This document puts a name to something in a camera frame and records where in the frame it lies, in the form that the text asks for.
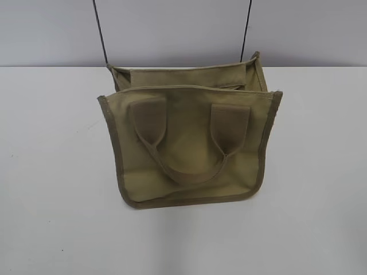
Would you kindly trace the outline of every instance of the bag strap attachment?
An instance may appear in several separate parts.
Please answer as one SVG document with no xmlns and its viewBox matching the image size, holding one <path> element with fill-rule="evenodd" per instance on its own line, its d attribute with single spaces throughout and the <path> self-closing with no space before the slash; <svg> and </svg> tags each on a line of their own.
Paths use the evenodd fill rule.
<svg viewBox="0 0 367 275">
<path fill-rule="evenodd" d="M 217 177 L 228 158 L 245 142 L 250 107 L 212 104 L 210 133 L 222 154 L 222 161 L 209 171 L 190 174 L 177 171 L 166 164 L 157 150 L 167 128 L 166 99 L 164 97 L 139 100 L 130 104 L 132 123 L 140 141 L 165 174 L 180 185 L 200 184 Z"/>
</svg>

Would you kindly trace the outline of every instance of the canvas tote bag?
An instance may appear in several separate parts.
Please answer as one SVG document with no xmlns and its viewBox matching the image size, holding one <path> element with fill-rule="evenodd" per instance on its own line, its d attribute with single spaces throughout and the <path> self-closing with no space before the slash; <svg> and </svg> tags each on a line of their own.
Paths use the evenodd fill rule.
<svg viewBox="0 0 367 275">
<path fill-rule="evenodd" d="M 258 191 L 282 92 L 268 92 L 256 52 L 194 69 L 108 66 L 100 96 L 118 186 L 132 207 L 239 201 Z"/>
</svg>

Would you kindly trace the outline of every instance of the bag trim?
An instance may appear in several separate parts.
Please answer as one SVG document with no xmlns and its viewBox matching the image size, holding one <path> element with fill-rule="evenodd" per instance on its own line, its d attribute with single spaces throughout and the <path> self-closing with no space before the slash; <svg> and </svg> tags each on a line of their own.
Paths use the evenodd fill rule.
<svg viewBox="0 0 367 275">
<path fill-rule="evenodd" d="M 253 189 L 251 189 L 247 193 L 237 194 L 237 195 L 227 195 L 215 198 L 192 198 L 192 199 L 176 199 L 172 201 L 164 200 L 164 198 L 151 199 L 143 202 L 136 202 L 130 199 L 128 196 L 127 190 L 124 186 L 124 178 L 123 178 L 123 160 L 122 160 L 122 152 L 120 141 L 118 137 L 118 132 L 116 128 L 115 118 L 110 110 L 110 106 L 108 104 L 107 98 L 105 96 L 99 96 L 98 102 L 101 106 L 103 115 L 107 122 L 108 131 L 110 133 L 112 148 L 115 155 L 115 164 L 116 164 L 116 174 L 118 179 L 118 186 L 124 201 L 131 207 L 136 209 L 150 209 L 150 208 L 159 208 L 159 207 L 169 207 L 169 206 L 184 206 L 184 205 L 200 205 L 206 203 L 220 203 L 220 202 L 234 202 L 241 201 L 243 199 L 247 199 L 260 189 L 265 171 L 265 158 L 266 158 L 266 147 L 269 140 L 271 128 L 274 123 L 274 118 L 276 112 L 278 110 L 280 101 L 282 99 L 283 93 L 280 91 L 274 92 L 272 97 L 272 102 L 270 105 L 270 109 L 268 112 L 268 118 L 265 123 L 263 134 L 261 137 L 261 142 L 259 145 L 259 170 L 257 172 L 256 183 Z"/>
</svg>

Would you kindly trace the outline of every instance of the black cord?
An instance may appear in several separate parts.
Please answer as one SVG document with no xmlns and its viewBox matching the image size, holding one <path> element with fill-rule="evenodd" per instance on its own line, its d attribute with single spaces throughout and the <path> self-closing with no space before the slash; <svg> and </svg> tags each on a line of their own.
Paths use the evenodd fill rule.
<svg viewBox="0 0 367 275">
<path fill-rule="evenodd" d="M 96 14 L 99 37 L 101 38 L 101 44 L 102 44 L 102 49 L 103 49 L 103 54 L 104 54 L 104 60 L 105 60 L 106 65 L 107 65 L 108 64 L 107 54 L 106 54 L 106 49 L 104 47 L 103 36 L 102 36 L 102 31 L 101 31 L 101 24 L 99 23 L 99 17 L 98 17 L 97 6 L 96 6 L 96 1 L 95 0 L 93 0 L 93 6 L 94 6 L 94 12 Z"/>
<path fill-rule="evenodd" d="M 247 13 L 247 20 L 246 20 L 246 28 L 245 28 L 245 34 L 243 36 L 243 43 L 242 43 L 242 51 L 241 51 L 241 59 L 240 62 L 242 62 L 243 59 L 243 52 L 245 50 L 245 41 L 246 41 L 246 35 L 247 35 L 247 28 L 248 28 L 248 20 L 250 18 L 250 11 L 251 11 L 251 6 L 252 6 L 252 0 L 250 0 L 250 3 L 248 5 L 248 13 Z"/>
</svg>

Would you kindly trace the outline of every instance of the bag handle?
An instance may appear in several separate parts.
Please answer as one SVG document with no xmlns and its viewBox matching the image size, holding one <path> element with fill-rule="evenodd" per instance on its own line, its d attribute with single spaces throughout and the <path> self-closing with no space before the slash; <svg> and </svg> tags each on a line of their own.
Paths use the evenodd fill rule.
<svg viewBox="0 0 367 275">
<path fill-rule="evenodd" d="M 199 184 L 214 179 L 225 167 L 228 158 L 245 142 L 250 108 L 238 105 L 212 104 L 210 133 L 222 154 L 222 161 L 209 171 L 188 174 L 171 168 L 159 155 L 158 144 L 166 133 L 167 112 L 164 97 L 139 100 L 130 104 L 135 131 L 150 155 L 165 174 L 180 185 Z"/>
</svg>

